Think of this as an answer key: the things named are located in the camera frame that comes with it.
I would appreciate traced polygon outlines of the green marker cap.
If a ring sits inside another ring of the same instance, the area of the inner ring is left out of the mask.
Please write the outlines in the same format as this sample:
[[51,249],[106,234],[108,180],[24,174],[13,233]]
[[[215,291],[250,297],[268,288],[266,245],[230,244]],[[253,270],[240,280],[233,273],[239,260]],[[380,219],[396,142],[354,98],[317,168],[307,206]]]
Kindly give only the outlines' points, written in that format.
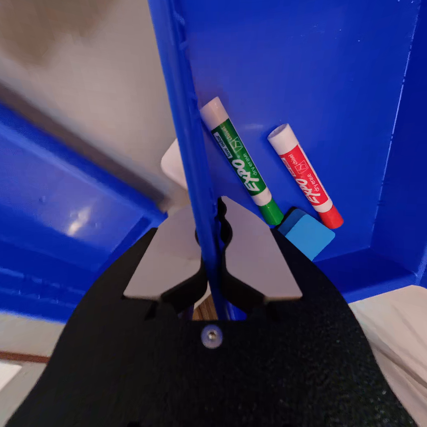
[[278,226],[284,220],[284,214],[273,198],[265,205],[258,206],[265,222],[270,226]]

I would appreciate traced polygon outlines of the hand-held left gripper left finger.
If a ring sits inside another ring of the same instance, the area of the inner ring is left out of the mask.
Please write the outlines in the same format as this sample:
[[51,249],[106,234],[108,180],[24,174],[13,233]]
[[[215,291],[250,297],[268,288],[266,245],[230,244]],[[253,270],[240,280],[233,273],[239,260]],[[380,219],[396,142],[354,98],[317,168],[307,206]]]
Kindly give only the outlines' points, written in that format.
[[191,205],[159,225],[123,296],[172,305],[183,312],[207,291],[207,274]]

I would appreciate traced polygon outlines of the blue plastic bin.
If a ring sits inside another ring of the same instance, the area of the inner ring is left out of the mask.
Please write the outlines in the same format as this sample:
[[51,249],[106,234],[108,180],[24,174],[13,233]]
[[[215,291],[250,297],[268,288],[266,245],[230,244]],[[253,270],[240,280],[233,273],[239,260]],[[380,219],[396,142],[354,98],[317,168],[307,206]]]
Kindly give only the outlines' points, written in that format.
[[288,123],[344,218],[316,259],[348,302],[426,286],[426,1],[148,1],[214,285],[216,201],[259,210],[202,124],[219,97],[283,212],[315,215],[267,140]]
[[166,218],[1,103],[1,313],[66,323],[94,281]]

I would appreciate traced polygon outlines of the blue foam eraser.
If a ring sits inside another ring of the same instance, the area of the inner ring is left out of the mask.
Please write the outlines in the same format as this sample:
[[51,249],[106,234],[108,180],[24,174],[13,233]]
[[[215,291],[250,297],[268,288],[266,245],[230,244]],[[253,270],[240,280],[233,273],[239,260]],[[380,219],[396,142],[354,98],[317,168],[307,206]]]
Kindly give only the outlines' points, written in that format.
[[335,238],[332,230],[297,207],[285,214],[276,229],[311,261]]

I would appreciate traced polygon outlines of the red dry-erase marker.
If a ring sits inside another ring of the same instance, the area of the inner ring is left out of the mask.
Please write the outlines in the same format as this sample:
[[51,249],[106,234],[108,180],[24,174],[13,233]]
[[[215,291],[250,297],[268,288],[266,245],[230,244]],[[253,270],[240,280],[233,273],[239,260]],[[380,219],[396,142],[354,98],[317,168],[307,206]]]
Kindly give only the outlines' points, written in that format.
[[329,212],[333,208],[333,202],[291,126],[280,125],[267,138],[315,211],[319,215]]

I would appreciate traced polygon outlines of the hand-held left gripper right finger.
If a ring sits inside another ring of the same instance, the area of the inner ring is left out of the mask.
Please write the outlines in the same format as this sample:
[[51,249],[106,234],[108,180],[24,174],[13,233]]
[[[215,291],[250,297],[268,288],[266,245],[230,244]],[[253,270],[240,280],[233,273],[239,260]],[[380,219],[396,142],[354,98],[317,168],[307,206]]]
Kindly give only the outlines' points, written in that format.
[[245,314],[269,303],[300,300],[302,291],[270,227],[227,196],[220,197],[217,206],[225,299]]

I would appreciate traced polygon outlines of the red marker cap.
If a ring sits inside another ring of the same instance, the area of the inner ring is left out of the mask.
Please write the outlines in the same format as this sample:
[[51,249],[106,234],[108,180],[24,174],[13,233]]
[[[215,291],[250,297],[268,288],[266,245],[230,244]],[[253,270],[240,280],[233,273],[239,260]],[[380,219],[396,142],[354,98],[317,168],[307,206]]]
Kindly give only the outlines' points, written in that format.
[[327,212],[318,212],[318,215],[328,229],[334,230],[344,224],[344,219],[334,205]]

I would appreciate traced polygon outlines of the green dry-erase marker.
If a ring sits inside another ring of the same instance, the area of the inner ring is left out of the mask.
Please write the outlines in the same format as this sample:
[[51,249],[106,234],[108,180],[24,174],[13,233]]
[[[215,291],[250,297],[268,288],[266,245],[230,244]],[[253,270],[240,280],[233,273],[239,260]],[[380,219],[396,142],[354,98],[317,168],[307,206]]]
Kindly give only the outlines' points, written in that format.
[[254,203],[260,211],[272,212],[274,210],[272,194],[219,97],[215,97],[205,104],[200,109],[200,115]]

